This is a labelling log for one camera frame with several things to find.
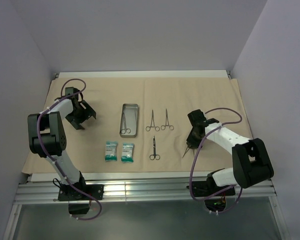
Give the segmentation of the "steel hemostat forceps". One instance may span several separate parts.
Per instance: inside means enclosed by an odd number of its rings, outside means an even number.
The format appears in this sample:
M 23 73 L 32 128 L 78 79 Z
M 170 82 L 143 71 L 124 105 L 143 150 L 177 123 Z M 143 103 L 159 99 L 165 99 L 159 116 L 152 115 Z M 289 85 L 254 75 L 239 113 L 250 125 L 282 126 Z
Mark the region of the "steel hemostat forceps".
M 164 130 L 166 130 L 166 129 L 169 129 L 169 130 L 173 131 L 174 128 L 175 128 L 175 127 L 174 127 L 173 125 L 171 125 L 170 122 L 169 122 L 168 109 L 166 108 L 166 109 L 165 109 L 165 123 L 160 127 L 160 129 L 161 129 L 162 131 L 164 131 Z
M 156 126 L 155 124 L 155 116 L 154 116 L 154 110 L 151 110 L 151 120 L 150 125 L 145 127 L 145 130 L 149 132 L 151 129 L 154 129 L 156 132 L 160 131 L 160 127 Z

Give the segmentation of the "teal sterile packet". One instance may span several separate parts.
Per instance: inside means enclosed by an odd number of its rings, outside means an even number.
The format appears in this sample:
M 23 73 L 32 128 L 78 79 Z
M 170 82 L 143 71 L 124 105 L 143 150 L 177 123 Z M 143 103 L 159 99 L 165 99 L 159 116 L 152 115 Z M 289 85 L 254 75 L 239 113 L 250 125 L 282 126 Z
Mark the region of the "teal sterile packet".
M 123 163 L 133 163 L 133 152 L 134 152 L 134 144 L 133 143 L 123 143 L 122 145 L 122 154 L 121 161 Z
M 106 162 L 117 161 L 117 141 L 107 141 L 105 144 L 105 156 Z

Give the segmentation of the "metal instrument tray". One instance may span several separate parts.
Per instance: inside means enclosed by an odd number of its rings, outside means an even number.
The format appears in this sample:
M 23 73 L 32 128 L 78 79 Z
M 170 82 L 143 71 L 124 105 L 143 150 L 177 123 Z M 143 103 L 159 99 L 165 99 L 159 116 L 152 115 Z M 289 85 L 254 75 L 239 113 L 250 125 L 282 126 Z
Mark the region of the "metal instrument tray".
M 125 113 L 126 125 L 131 129 L 129 134 L 121 134 L 122 129 L 122 116 Z M 138 122 L 139 122 L 139 105 L 136 103 L 125 103 L 122 105 L 119 135 L 122 138 L 136 138 L 138 135 Z

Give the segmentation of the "beige cloth wrap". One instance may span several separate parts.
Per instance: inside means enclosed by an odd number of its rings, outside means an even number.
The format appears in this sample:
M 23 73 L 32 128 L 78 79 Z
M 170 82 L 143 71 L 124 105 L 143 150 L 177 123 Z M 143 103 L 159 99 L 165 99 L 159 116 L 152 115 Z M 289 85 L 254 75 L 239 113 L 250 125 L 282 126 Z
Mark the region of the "beige cloth wrap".
M 188 114 L 201 110 L 208 118 L 215 118 L 235 133 L 252 137 L 236 79 L 222 78 L 85 78 L 72 81 L 71 87 L 83 89 L 83 97 L 96 111 L 96 119 L 83 123 L 84 130 L 75 130 L 64 120 L 66 151 L 73 164 L 83 173 L 126 172 L 188 172 L 214 171 L 232 166 L 231 155 L 216 143 L 206 140 L 194 161 L 186 149 L 191 131 Z M 138 104 L 138 131 L 135 138 L 120 136 L 123 104 Z M 174 130 L 161 130 L 166 109 Z M 155 125 L 151 129 L 152 110 Z M 150 160 L 153 136 L 160 160 Z M 117 142 L 117 161 L 105 161 L 106 142 Z M 121 161 L 123 143 L 133 143 L 133 163 Z

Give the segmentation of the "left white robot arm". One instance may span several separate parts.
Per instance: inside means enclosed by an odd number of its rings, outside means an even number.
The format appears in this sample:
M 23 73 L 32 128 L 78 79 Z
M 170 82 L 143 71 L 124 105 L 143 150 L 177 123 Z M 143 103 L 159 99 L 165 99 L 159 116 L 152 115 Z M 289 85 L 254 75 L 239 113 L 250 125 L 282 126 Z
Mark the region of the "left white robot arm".
M 63 120 L 75 130 L 84 130 L 82 123 L 93 117 L 95 110 L 84 100 L 81 90 L 67 87 L 65 95 L 57 98 L 47 110 L 27 117 L 30 151 L 46 159 L 60 177 L 60 190 L 81 200 L 88 188 L 82 173 L 74 166 L 67 151 Z

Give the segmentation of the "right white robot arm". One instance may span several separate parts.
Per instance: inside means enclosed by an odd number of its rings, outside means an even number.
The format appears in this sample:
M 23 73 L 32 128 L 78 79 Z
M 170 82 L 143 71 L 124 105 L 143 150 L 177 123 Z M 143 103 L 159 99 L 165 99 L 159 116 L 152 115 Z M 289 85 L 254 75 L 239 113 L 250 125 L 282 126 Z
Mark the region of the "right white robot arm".
M 187 149 L 195 150 L 196 162 L 204 142 L 209 140 L 222 147 L 232 157 L 232 166 L 215 170 L 204 181 L 193 181 L 189 177 L 188 189 L 193 199 L 226 194 L 233 196 L 235 186 L 247 189 L 274 176 L 274 169 L 265 143 L 259 139 L 241 136 L 215 118 L 207 118 L 200 110 L 187 115 L 192 129 L 186 139 Z

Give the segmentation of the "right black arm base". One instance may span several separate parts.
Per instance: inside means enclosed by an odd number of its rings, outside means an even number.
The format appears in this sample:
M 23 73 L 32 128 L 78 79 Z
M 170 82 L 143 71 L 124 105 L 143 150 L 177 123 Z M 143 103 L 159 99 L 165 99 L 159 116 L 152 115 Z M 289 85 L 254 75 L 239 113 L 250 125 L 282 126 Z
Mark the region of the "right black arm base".
M 193 181 L 191 187 L 192 195 L 195 198 L 208 197 L 217 192 L 218 194 L 216 194 L 216 196 L 234 196 L 236 194 L 234 186 L 217 186 L 214 182 L 208 180 Z

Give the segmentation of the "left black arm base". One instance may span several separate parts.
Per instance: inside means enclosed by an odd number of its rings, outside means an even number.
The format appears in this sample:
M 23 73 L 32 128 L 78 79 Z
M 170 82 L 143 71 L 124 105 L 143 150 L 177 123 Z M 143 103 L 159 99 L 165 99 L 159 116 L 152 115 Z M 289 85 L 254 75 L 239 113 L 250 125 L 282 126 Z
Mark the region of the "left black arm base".
M 68 203 L 69 214 L 81 217 L 88 213 L 92 203 L 97 203 L 96 201 L 103 199 L 104 185 L 88 184 L 81 192 L 75 190 L 70 185 L 63 185 L 59 189 L 57 200 Z

